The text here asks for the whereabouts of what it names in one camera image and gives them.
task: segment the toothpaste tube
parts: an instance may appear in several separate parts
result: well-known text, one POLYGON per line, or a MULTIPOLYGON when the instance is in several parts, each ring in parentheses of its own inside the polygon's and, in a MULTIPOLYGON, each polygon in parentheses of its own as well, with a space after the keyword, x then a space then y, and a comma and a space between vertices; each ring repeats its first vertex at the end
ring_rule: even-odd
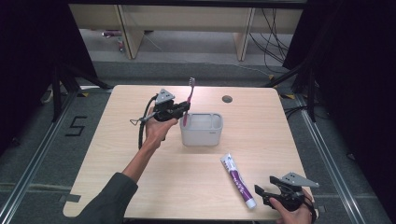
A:
POLYGON ((250 192, 248 191, 247 186, 245 185, 244 181, 242 180, 241 175, 236 168, 235 162, 233 161, 233 157, 231 157, 230 153, 227 153, 225 156, 221 157, 221 163, 224 165, 224 168, 228 171, 233 182, 235 183, 236 187, 239 189, 239 192, 242 195, 247 207, 252 209, 256 207, 256 202, 254 198, 251 196, 250 192))

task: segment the toothbrush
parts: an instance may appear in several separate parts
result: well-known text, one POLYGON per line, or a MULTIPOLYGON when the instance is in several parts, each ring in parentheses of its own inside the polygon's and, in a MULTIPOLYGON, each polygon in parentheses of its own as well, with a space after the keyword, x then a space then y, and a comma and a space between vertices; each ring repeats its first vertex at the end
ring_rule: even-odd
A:
MULTIPOLYGON (((189 98, 187 99, 187 103, 191 102, 191 97, 192 97, 192 93, 194 92, 194 86, 195 86, 195 78, 190 77, 189 86, 191 86, 191 93, 190 93, 189 98)), ((186 113, 184 114, 183 126, 186 126, 187 113, 188 113, 188 111, 186 111, 186 113)))

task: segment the black sleeve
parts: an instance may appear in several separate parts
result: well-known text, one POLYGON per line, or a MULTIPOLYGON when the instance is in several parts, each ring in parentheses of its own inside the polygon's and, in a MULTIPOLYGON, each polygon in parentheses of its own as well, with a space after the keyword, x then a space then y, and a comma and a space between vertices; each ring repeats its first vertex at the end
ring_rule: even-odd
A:
POLYGON ((126 207, 136 191, 137 185, 131 178, 115 173, 102 191, 72 220, 72 223, 120 224, 126 207))

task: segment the human hand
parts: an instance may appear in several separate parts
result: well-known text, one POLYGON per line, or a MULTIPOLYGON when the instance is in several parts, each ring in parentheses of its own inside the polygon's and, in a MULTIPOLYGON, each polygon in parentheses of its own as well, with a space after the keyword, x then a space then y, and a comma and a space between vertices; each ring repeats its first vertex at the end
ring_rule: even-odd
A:
MULTIPOLYGON (((309 204, 312 203, 312 196, 303 189, 305 201, 309 204)), ((280 213, 282 218, 276 221, 277 224, 311 224, 312 214, 305 204, 302 204, 297 210, 290 212, 282 203, 275 198, 270 198, 271 205, 280 213)))
POLYGON ((150 144, 151 147, 157 149, 161 145, 161 141, 165 139, 169 129, 177 124, 177 119, 169 119, 167 121, 159 122, 155 118, 151 118, 146 123, 146 140, 145 144, 150 144))

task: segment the small round hole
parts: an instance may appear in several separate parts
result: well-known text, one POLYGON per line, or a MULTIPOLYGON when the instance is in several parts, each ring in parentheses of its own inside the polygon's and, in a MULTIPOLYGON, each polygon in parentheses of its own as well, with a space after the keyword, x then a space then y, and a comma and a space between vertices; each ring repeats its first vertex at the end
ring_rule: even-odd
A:
POLYGON ((227 103, 227 104, 233 101, 233 97, 231 97, 231 96, 229 96, 229 95, 225 95, 225 96, 223 96, 221 99, 222 99, 222 101, 223 101, 224 103, 227 103))

